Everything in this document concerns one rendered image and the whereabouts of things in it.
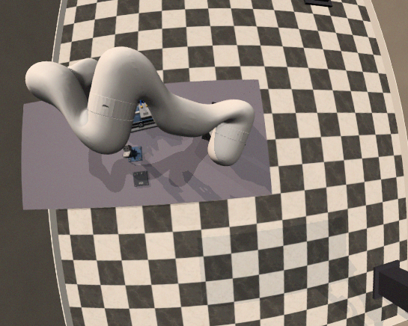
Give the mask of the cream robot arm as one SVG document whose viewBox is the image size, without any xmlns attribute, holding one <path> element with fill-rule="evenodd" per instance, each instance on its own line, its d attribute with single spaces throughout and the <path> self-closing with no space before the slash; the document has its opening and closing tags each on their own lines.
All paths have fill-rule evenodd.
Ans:
<svg viewBox="0 0 408 326">
<path fill-rule="evenodd" d="M 98 61 L 86 58 L 69 67 L 36 63 L 25 83 L 64 115 L 86 147 L 105 155 L 127 144 L 140 100 L 168 134 L 195 138 L 210 133 L 208 155 L 221 166 L 238 161 L 255 119 L 253 107 L 242 100 L 208 105 L 174 95 L 148 58 L 122 46 L 107 50 Z"/>
</svg>

